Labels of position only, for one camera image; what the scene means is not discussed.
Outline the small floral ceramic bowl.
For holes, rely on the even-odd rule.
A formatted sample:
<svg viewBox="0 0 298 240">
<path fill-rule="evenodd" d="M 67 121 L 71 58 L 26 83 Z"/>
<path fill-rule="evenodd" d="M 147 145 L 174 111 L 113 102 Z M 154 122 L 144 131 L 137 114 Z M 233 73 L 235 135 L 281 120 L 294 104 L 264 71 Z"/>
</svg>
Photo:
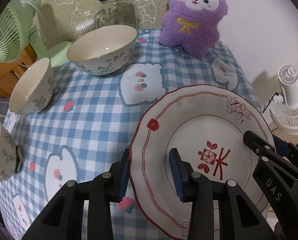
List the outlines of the small floral ceramic bowl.
<svg viewBox="0 0 298 240">
<path fill-rule="evenodd" d="M 0 182 L 20 172 L 22 160 L 23 154 L 20 147 L 0 122 Z"/>
</svg>

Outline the white plate red pattern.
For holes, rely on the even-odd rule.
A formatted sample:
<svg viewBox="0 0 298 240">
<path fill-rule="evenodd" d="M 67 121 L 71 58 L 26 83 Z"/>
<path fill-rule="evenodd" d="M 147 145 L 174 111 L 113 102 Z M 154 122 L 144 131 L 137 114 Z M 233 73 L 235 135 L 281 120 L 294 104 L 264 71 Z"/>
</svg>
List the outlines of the white plate red pattern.
<svg viewBox="0 0 298 240">
<path fill-rule="evenodd" d="M 224 88 L 182 87 L 155 102 L 142 116 L 130 146 L 131 183 L 144 216 L 171 239 L 188 236 L 191 204 L 176 195 L 169 165 L 173 148 L 208 179 L 236 181 L 265 213 L 268 201 L 252 177 L 258 157 L 244 145 L 246 131 L 274 142 L 261 113 Z"/>
</svg>

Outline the white standing fan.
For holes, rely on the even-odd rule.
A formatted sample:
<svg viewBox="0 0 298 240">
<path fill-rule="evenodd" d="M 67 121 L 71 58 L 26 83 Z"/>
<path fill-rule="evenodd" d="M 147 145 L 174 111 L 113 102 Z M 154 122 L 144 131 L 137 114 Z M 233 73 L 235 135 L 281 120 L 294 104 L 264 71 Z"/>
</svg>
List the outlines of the white standing fan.
<svg viewBox="0 0 298 240">
<path fill-rule="evenodd" d="M 265 110 L 277 128 L 298 135 L 298 71 L 291 65 L 282 66 L 271 86 L 275 93 Z"/>
</svg>

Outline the blue checkered tablecloth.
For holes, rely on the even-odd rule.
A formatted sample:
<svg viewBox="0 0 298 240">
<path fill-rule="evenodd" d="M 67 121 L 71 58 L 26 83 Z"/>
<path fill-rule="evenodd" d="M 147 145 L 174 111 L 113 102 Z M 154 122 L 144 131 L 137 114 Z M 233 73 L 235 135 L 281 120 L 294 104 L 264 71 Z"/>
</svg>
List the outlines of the blue checkered tablecloth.
<svg viewBox="0 0 298 240">
<path fill-rule="evenodd" d="M 158 42 L 159 29 L 141 29 L 127 65 L 93 76 L 69 62 L 55 73 L 54 97 L 34 115 L 8 113 L 4 126 L 24 153 L 20 173 L 0 183 L 0 221 L 8 239 L 21 239 L 64 182 L 92 180 L 119 161 L 142 114 L 179 87 L 227 88 L 262 109 L 251 83 L 224 42 L 203 59 Z"/>
</svg>

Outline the medium floral ceramic bowl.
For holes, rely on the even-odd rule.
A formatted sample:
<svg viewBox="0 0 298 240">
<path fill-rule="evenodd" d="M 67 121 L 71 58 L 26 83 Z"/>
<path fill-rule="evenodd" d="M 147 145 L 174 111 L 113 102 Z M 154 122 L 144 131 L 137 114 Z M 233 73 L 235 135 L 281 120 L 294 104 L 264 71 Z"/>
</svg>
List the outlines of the medium floral ceramic bowl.
<svg viewBox="0 0 298 240">
<path fill-rule="evenodd" d="M 10 97 L 12 113 L 31 115 L 47 107 L 54 93 L 55 81 L 48 57 L 35 62 L 18 80 Z"/>
</svg>

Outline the wooden chair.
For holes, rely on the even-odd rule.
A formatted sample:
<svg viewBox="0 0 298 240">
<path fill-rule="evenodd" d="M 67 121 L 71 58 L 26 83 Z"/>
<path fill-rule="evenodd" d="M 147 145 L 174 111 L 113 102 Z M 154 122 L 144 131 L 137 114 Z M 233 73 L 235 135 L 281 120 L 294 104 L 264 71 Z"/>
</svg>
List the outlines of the wooden chair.
<svg viewBox="0 0 298 240">
<path fill-rule="evenodd" d="M 0 96 L 11 96 L 19 79 L 36 59 L 37 54 L 31 44 L 28 44 L 19 59 L 11 63 L 0 63 Z"/>
</svg>

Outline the purple plush bunny toy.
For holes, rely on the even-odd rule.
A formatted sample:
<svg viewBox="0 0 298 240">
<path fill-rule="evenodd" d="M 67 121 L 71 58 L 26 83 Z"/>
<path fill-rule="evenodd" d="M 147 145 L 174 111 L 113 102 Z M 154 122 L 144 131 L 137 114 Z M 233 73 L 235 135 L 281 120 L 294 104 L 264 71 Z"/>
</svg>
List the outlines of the purple plush bunny toy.
<svg viewBox="0 0 298 240">
<path fill-rule="evenodd" d="M 226 0 L 168 0 L 158 41 L 181 46 L 191 56 L 204 57 L 219 41 L 218 24 L 227 15 Z"/>
</svg>

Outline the large floral ceramic bowl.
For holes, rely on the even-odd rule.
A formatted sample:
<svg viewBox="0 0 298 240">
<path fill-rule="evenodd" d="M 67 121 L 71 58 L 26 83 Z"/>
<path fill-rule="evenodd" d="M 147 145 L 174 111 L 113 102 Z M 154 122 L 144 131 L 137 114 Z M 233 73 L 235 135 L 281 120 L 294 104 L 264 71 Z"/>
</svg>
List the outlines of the large floral ceramic bowl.
<svg viewBox="0 0 298 240">
<path fill-rule="evenodd" d="M 137 29 L 128 25 L 101 27 L 72 43 L 67 58 L 88 74 L 111 74 L 131 58 L 138 33 Z"/>
</svg>

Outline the clear cotton swab container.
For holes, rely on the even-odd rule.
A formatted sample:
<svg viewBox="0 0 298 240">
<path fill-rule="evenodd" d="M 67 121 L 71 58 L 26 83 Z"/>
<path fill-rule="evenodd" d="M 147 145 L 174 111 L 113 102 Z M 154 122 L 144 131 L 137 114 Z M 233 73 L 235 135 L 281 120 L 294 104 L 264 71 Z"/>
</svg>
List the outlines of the clear cotton swab container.
<svg viewBox="0 0 298 240">
<path fill-rule="evenodd" d="M 94 29 L 95 21 L 91 18 L 74 25 L 74 31 L 77 37 L 82 37 Z"/>
</svg>

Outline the green desk fan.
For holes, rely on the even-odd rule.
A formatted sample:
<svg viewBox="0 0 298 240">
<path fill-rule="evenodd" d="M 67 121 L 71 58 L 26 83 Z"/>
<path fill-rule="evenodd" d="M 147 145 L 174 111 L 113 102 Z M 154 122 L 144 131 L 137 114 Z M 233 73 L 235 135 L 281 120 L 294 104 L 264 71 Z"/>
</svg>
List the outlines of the green desk fan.
<svg viewBox="0 0 298 240">
<path fill-rule="evenodd" d="M 40 14 L 41 0 L 11 0 L 0 15 L 0 62 L 10 63 L 20 58 L 24 48 L 30 44 L 38 58 L 49 58 L 55 70 L 67 61 L 71 42 L 61 42 L 50 49 L 39 36 L 33 23 Z"/>
</svg>

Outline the glass jar black lid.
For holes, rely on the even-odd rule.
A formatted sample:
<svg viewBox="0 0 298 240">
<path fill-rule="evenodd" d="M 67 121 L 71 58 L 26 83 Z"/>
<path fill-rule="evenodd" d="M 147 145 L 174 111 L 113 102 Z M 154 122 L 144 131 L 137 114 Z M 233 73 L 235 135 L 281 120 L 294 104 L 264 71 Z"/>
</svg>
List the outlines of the glass jar black lid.
<svg viewBox="0 0 298 240">
<path fill-rule="evenodd" d="M 138 13 L 133 0 L 99 0 L 99 12 L 96 13 L 95 28 L 110 25 L 129 25 L 138 29 Z"/>
</svg>

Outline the green cartoon wall cloth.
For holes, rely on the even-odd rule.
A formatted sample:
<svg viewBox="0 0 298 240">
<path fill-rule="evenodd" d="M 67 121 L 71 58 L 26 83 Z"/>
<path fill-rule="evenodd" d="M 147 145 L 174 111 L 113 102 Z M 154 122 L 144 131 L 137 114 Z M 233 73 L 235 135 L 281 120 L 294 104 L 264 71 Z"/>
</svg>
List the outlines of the green cartoon wall cloth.
<svg viewBox="0 0 298 240">
<path fill-rule="evenodd" d="M 132 0 L 141 28 L 159 28 L 167 11 L 167 0 Z M 34 23 L 47 48 L 63 41 L 74 41 L 74 25 L 94 18 L 100 9 L 99 0 L 41 0 Z"/>
</svg>

